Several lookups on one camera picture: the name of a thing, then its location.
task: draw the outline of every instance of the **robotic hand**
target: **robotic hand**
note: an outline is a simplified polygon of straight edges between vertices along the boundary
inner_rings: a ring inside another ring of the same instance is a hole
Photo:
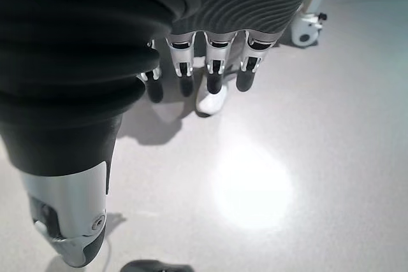
[[[151,42],[167,38],[188,96],[194,34],[205,31],[208,90],[216,93],[235,34],[245,30],[237,87],[246,91],[301,3],[1,0],[0,133],[35,228],[67,264],[87,265],[102,244],[115,137],[144,91],[136,75],[156,102],[163,96]]]

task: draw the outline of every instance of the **speckled floor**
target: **speckled floor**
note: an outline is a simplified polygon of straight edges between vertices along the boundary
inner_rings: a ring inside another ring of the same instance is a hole
[[[253,88],[200,118],[168,87],[124,116],[107,238],[86,269],[35,231],[0,160],[1,271],[408,270],[408,0],[324,0],[318,46],[273,48]]]

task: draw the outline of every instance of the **shoe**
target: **shoe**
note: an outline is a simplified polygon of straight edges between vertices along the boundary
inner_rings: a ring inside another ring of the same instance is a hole
[[[208,116],[215,115],[222,110],[227,93],[228,85],[224,83],[217,94],[211,94],[207,90],[207,76],[204,74],[196,98],[197,112]]]

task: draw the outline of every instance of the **screw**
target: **screw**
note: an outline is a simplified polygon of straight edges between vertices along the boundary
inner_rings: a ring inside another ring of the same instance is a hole
[[[96,231],[97,229],[99,229],[103,225],[104,221],[105,221],[104,215],[98,217],[92,225],[92,230]]]

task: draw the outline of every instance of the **black object on floor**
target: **black object on floor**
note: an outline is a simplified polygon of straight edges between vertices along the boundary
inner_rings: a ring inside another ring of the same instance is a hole
[[[131,261],[120,272],[194,272],[188,265],[165,264],[160,261]]]

